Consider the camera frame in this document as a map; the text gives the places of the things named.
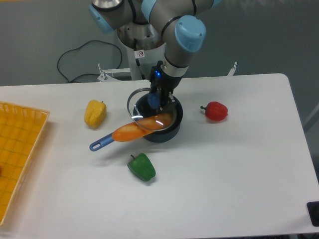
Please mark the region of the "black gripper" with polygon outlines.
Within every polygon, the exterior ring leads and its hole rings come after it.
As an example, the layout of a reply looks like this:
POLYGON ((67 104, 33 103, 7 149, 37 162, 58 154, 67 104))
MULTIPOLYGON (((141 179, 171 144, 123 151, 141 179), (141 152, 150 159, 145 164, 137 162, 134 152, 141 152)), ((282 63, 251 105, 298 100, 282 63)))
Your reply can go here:
POLYGON ((164 110, 166 106, 166 100, 170 103, 174 103, 173 96, 174 89, 180 83, 182 77, 170 76, 162 69, 163 61, 160 60, 155 66, 152 66, 150 72, 150 93, 159 92, 159 109, 164 110))

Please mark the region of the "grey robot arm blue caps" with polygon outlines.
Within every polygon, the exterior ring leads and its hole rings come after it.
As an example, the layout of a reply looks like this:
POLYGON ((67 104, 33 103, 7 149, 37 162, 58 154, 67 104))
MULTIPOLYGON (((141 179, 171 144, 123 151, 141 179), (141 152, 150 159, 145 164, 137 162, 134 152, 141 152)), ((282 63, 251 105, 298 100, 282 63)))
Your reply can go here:
POLYGON ((206 37, 197 16, 218 0, 93 0, 89 11, 100 29, 112 32, 133 23, 151 25, 166 44, 163 59, 151 72, 151 92, 159 93, 159 108, 173 102, 173 91, 185 75, 206 37))

